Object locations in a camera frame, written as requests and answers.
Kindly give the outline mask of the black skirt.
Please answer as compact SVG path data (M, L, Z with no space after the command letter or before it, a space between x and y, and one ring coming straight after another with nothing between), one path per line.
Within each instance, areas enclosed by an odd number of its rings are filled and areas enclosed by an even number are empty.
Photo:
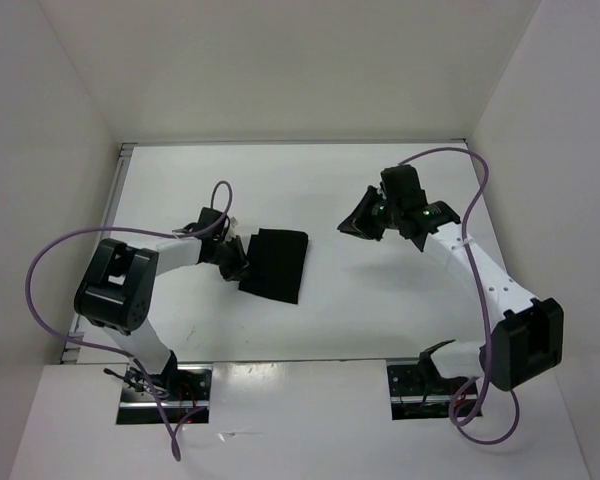
M308 245L306 232L260 229L250 238L249 271L239 290L297 305Z

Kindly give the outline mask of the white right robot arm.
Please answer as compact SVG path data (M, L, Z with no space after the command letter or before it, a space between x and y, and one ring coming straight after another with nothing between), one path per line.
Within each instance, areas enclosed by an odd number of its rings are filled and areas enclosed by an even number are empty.
M341 233L379 241L387 230L441 265L469 296L486 301L490 327L485 341L447 340L418 358L418 380L430 393L442 392L455 378L487 376L501 391L557 366L562 360L564 311L553 298L538 299L517 284L471 236L445 202L429 202L415 168L386 168L379 186L367 188Z

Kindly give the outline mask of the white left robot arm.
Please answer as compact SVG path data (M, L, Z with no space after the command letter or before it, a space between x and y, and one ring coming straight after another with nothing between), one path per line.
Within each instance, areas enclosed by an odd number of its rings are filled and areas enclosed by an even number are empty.
M148 316L155 280L170 271L211 264L226 281L239 281L249 262L234 232L236 221L204 207L196 222L149 248L115 239L98 244L74 297L76 312L104 329L119 350L146 370L143 386L156 399L172 397L186 382L176 354L158 337Z

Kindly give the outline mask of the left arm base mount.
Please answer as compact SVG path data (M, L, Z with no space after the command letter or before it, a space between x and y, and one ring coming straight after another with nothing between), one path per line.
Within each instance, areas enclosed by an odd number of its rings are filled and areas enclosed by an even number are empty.
M123 382L120 394L117 425L161 424L162 418L146 380L140 372L128 367L124 374L105 372ZM172 390L156 384L166 417L172 426L184 424L207 424L210 414L212 386L211 364L181 364L180 383Z

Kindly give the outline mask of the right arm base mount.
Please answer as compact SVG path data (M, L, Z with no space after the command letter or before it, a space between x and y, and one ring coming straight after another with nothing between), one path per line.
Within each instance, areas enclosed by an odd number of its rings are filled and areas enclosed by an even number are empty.
M467 381L442 379L428 385L414 361L386 366L393 421L447 419L451 396Z

